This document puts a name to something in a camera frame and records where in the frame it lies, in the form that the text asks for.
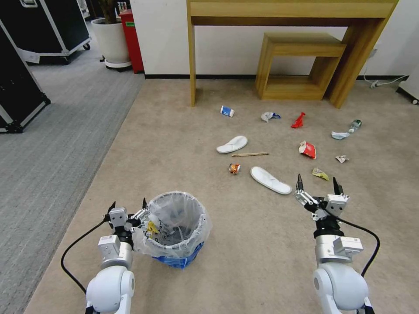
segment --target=crumpled paper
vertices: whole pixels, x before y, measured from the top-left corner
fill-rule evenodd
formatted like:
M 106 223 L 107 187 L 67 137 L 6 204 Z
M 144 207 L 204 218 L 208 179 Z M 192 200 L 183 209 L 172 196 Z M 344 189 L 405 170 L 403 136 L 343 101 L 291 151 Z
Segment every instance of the crumpled paper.
M 279 114 L 276 113 L 270 113 L 270 112 L 265 112 L 264 114 L 261 115 L 262 120 L 266 121 L 266 123 L 269 122 L 269 119 L 280 119 L 281 116 Z
M 335 157 L 341 164 L 343 164 L 345 161 L 349 160 L 349 158 L 346 158 L 346 155 L 336 156 Z
M 325 179 L 326 181 L 329 181 L 329 176 L 324 171 L 321 171 L 319 168 L 313 168 L 313 171 L 311 174 L 316 177 Z
M 350 136 L 350 133 L 348 132 L 336 133 L 332 131 L 332 137 L 336 140 L 342 140 L 344 138 L 347 138 L 348 136 Z

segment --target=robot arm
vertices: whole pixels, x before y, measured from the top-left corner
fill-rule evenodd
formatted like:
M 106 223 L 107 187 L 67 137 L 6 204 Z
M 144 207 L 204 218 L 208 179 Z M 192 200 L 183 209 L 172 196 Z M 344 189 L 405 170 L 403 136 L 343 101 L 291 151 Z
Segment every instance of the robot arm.
M 335 178 L 333 185 L 335 194 L 323 198 L 312 197 L 304 191 L 301 175 L 296 184 L 295 198 L 312 213 L 317 227 L 314 238 L 318 268 L 313 274 L 314 287 L 324 314 L 353 310 L 373 314 L 365 279 L 348 265 L 352 256 L 363 250 L 361 240 L 345 237 L 337 221 L 349 196 L 343 194 Z
M 107 267 L 87 286 L 86 300 L 90 313 L 130 314 L 135 291 L 134 274 L 124 266 Z
M 106 216 L 113 235 L 100 238 L 98 247 L 102 253 L 102 270 L 98 272 L 86 292 L 86 314 L 109 313 L 130 314 L 131 299 L 135 291 L 132 265 L 132 233 L 147 215 L 147 203 L 134 215 L 128 215 L 125 208 L 109 208 Z

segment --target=wooden stick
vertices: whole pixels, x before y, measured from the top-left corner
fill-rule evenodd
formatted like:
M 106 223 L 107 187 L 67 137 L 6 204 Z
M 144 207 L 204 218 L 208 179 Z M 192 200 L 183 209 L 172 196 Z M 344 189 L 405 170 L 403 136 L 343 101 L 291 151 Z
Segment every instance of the wooden stick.
M 260 153 L 247 153 L 247 154 L 232 154 L 232 157 L 246 157 L 246 156 L 261 156 L 261 155 L 269 155 L 267 152 L 260 152 Z

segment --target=white wall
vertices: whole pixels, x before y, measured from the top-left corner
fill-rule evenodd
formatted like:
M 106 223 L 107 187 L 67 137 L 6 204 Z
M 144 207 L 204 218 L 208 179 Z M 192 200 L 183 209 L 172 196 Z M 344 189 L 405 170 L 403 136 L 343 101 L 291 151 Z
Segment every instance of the white wall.
M 146 74 L 189 74 L 186 0 L 131 0 Z M 418 0 L 400 0 L 379 39 L 367 75 L 405 75 L 419 64 Z M 195 27 L 197 74 L 255 74 L 263 33 L 328 31 L 344 27 Z M 311 58 L 278 58 L 272 72 L 307 74 Z

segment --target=white planter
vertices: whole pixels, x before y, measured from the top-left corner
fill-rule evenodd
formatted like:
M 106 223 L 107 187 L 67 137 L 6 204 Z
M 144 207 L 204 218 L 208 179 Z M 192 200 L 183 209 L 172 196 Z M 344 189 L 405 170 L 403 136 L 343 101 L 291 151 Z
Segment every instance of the white planter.
M 131 65 L 122 23 L 105 24 L 104 18 L 92 21 L 93 31 L 99 43 L 105 64 L 110 68 L 124 68 Z

